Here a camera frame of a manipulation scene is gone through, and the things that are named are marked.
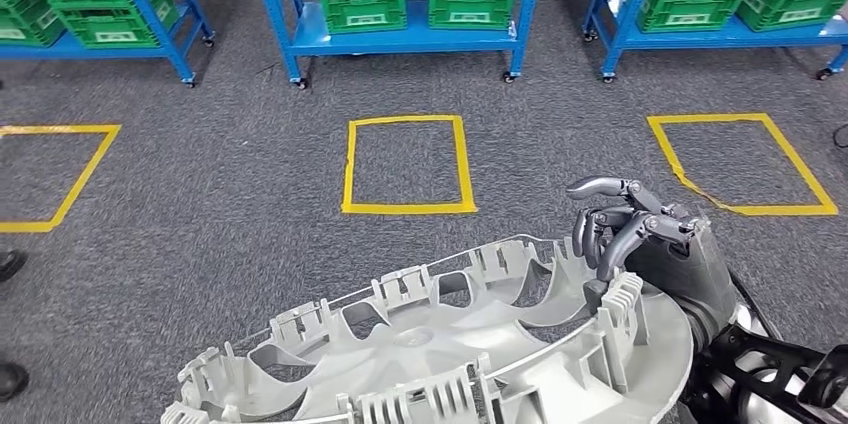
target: person's foot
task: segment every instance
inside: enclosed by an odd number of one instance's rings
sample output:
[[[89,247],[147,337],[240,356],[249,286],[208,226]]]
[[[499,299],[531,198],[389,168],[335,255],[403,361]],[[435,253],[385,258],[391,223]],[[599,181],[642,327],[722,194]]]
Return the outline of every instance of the person's foot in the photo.
[[[26,389],[29,374],[23,367],[5,362],[0,364],[0,402],[6,402]]]
[[[26,262],[26,253],[17,249],[0,252],[0,282],[8,281]]]

